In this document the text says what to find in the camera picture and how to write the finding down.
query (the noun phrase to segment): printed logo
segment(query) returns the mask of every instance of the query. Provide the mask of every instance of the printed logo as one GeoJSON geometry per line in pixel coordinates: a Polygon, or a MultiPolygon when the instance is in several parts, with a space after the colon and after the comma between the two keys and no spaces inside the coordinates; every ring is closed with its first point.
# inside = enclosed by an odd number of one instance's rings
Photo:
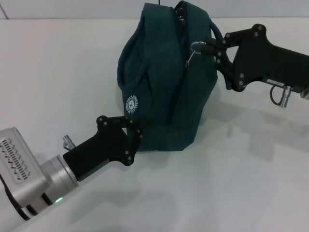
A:
{"type": "Polygon", "coordinates": [[[126,101],[126,111],[131,114],[133,113],[139,105],[139,101],[135,95],[130,96],[126,101]]]}

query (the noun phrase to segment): green bag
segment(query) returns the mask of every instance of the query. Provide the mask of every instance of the green bag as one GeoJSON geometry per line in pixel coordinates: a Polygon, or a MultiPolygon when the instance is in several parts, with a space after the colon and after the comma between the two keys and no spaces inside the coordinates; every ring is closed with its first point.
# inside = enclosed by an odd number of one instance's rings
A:
{"type": "Polygon", "coordinates": [[[139,151],[179,151],[194,141],[217,71],[211,56],[194,55],[185,64],[190,44],[210,39],[211,30],[221,42],[208,14],[188,2],[175,9],[145,4],[117,74],[125,115],[142,128],[139,151]]]}

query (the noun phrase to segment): vent grille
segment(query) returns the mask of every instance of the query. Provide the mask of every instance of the vent grille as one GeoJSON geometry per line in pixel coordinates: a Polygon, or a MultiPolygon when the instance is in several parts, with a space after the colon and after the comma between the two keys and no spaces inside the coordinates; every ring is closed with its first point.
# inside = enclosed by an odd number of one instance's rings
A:
{"type": "Polygon", "coordinates": [[[13,144],[12,139],[3,138],[0,142],[0,156],[4,158],[5,165],[10,170],[13,179],[17,182],[23,182],[30,176],[28,166],[18,152],[16,146],[13,144]]]}

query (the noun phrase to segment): cable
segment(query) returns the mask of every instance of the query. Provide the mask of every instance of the cable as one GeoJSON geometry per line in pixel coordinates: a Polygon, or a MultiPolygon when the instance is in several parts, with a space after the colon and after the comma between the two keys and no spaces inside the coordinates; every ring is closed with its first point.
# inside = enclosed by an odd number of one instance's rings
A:
{"type": "Polygon", "coordinates": [[[272,91],[274,90],[276,86],[273,86],[271,89],[270,89],[270,92],[269,92],[269,95],[270,95],[270,99],[272,101],[272,103],[274,103],[275,105],[281,105],[281,101],[279,103],[275,102],[274,98],[272,97],[272,91]]]}

